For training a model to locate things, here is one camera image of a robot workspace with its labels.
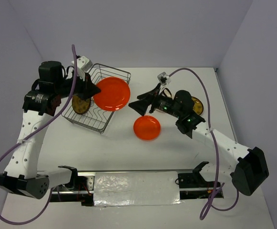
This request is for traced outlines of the yellow patterned plate brown rim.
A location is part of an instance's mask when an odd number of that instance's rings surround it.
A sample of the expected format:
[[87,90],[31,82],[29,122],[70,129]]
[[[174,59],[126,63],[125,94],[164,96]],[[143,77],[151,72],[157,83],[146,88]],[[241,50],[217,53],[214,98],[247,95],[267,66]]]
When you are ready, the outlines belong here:
[[193,107],[193,111],[197,114],[197,115],[201,115],[204,111],[204,106],[203,103],[196,97],[192,96],[192,100],[194,102],[194,107]]

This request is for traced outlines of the metal base rail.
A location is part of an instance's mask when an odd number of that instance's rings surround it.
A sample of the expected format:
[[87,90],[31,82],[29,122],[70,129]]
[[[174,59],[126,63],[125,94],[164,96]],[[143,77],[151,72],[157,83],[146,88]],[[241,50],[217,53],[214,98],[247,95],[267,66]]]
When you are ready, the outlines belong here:
[[51,202],[86,207],[169,206],[188,199],[207,199],[220,183],[202,176],[202,162],[193,169],[79,171],[76,186],[59,185]]

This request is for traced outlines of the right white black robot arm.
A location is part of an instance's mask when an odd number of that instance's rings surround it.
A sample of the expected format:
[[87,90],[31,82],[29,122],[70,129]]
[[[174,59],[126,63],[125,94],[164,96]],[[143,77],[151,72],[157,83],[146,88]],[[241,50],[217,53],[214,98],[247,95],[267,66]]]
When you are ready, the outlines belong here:
[[212,129],[205,119],[194,110],[194,101],[188,91],[179,90],[174,98],[161,95],[161,85],[153,90],[137,96],[137,101],[129,103],[129,107],[141,116],[158,109],[177,118],[178,130],[189,138],[203,143],[205,146],[218,149],[218,152],[234,168],[231,173],[232,184],[243,195],[251,196],[268,178],[264,152],[254,147],[243,146],[221,132]]

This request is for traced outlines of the rear brown yellow plate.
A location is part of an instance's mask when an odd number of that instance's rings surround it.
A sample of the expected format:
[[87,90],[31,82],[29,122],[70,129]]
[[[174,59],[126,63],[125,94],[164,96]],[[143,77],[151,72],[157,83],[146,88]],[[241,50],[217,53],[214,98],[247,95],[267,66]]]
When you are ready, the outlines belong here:
[[79,96],[74,95],[72,97],[72,108],[75,113],[83,115],[87,113],[91,106],[91,99],[82,100]]

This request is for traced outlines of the orange plate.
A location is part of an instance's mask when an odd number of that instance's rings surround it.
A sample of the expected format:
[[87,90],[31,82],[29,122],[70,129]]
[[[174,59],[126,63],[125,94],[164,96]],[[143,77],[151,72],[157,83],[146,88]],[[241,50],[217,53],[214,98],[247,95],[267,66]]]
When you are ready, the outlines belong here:
[[145,115],[136,119],[133,131],[137,138],[144,141],[152,141],[160,135],[161,125],[155,117]]
[[105,111],[115,112],[127,105],[131,92],[128,84],[117,77],[107,77],[97,85],[101,92],[93,97],[94,103]]

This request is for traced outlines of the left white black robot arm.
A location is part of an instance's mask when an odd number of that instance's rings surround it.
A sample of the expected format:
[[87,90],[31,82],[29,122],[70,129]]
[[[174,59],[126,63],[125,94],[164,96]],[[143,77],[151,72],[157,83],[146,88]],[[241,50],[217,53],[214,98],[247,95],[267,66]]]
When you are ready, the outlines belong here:
[[101,90],[92,83],[87,72],[93,66],[85,57],[72,63],[72,78],[57,61],[42,62],[39,78],[24,97],[23,121],[13,155],[0,173],[0,188],[22,196],[41,199],[47,190],[63,185],[74,190],[79,185],[78,170],[70,166],[59,166],[51,172],[37,170],[39,155],[46,131],[57,116],[56,108],[63,98],[74,95],[88,100]]

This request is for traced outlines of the silver foil tape patch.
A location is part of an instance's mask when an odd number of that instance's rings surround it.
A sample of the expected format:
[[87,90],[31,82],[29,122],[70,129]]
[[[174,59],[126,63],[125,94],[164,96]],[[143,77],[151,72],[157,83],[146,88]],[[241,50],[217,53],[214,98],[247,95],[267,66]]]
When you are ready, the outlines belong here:
[[97,173],[96,207],[163,206],[181,203],[177,172]]

